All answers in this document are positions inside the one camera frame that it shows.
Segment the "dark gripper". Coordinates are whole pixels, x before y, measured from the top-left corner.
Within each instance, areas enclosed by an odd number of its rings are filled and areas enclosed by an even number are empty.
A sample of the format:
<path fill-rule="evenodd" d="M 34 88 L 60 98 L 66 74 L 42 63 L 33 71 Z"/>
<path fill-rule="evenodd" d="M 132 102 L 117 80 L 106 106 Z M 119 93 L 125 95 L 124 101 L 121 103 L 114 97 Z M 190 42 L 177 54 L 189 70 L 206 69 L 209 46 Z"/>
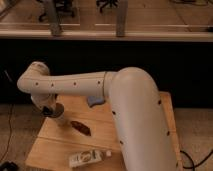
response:
<path fill-rule="evenodd" d="M 59 117 L 64 112 L 64 106 L 57 102 L 57 95 L 50 95 L 42 104 L 42 114 L 46 117 Z"/>

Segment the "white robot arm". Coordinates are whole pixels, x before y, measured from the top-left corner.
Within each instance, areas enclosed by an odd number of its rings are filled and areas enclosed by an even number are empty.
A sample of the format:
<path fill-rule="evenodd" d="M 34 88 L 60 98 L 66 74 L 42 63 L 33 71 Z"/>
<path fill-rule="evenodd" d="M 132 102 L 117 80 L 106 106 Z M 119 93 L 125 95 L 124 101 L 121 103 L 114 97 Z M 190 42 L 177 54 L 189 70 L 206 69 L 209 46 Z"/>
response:
<path fill-rule="evenodd" d="M 17 87 L 51 118 L 57 94 L 107 98 L 127 171 L 177 171 L 178 162 L 159 90 L 153 78 L 137 67 L 117 72 L 52 76 L 48 66 L 32 62 Z"/>

